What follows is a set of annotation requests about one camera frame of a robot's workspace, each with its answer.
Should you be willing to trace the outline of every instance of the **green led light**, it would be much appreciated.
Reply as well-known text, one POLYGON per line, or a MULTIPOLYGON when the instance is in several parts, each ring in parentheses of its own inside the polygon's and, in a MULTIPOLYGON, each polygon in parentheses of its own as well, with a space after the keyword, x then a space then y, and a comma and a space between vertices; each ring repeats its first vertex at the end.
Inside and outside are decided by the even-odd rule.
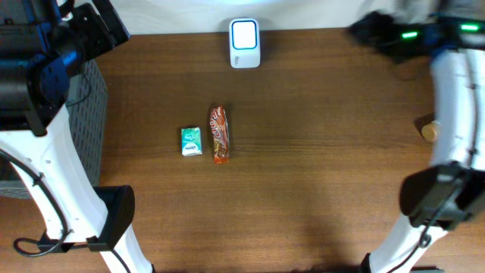
POLYGON ((462 30, 464 31, 478 31, 480 27, 473 24, 462 24, 462 30))
POLYGON ((416 38, 417 36, 418 36, 418 32, 416 32, 416 31, 402 34, 403 39, 413 39, 413 38, 416 38))

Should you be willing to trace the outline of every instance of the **orange wrapper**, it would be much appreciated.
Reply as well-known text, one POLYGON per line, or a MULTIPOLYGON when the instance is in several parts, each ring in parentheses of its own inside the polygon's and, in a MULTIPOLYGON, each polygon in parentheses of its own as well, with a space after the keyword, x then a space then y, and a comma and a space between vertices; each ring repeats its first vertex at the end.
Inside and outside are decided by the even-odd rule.
POLYGON ((219 106, 211 110, 212 136, 214 137, 214 164, 229 162, 229 132, 227 127, 226 112, 219 106))

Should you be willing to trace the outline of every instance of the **small white box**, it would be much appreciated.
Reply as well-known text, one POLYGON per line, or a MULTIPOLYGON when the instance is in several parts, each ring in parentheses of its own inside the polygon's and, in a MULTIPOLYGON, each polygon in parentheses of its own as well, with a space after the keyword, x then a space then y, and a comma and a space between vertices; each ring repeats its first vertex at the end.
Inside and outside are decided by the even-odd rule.
POLYGON ((234 19, 229 24, 230 65, 234 68, 254 68, 261 63, 258 21, 234 19))

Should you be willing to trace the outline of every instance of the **small green package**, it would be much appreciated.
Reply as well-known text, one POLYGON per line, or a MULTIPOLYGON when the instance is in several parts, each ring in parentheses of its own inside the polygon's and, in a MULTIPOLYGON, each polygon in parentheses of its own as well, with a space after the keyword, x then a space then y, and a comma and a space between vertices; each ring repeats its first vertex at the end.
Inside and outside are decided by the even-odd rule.
POLYGON ((182 155, 201 155, 202 154, 202 140, 200 136, 200 128, 182 129, 182 155))

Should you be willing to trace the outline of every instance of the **white backdrop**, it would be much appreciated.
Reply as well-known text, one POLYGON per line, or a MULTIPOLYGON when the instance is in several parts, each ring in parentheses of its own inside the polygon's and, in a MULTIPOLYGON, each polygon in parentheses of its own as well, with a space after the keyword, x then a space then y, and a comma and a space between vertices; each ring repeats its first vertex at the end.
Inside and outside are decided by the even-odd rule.
MULTIPOLYGON (((430 0, 412 0, 427 2, 430 0)), ((77 1, 80 5, 87 1, 77 1)), ((395 0, 111 0, 132 34, 227 31, 253 17, 262 30, 347 27, 366 11, 392 11, 395 0)))

